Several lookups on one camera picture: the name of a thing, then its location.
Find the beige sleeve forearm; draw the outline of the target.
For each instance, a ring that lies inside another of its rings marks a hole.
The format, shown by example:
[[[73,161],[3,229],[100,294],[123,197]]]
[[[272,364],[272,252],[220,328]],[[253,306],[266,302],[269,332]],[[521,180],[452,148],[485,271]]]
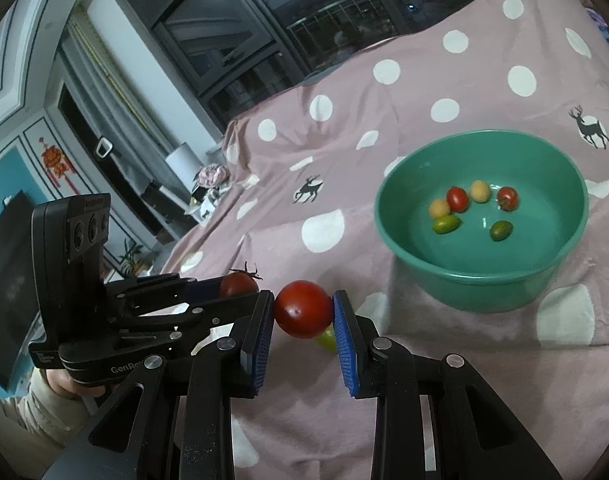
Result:
[[[85,396],[54,393],[36,368],[24,396],[0,397],[0,479],[39,479],[90,419]]]

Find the person's left hand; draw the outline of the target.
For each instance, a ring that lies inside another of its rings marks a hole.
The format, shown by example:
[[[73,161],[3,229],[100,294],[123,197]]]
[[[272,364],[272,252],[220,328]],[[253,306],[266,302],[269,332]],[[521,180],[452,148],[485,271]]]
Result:
[[[91,396],[99,398],[106,392],[104,386],[99,387],[84,387],[78,384],[66,370],[47,370],[45,372],[46,380],[54,393],[67,398],[74,396]]]

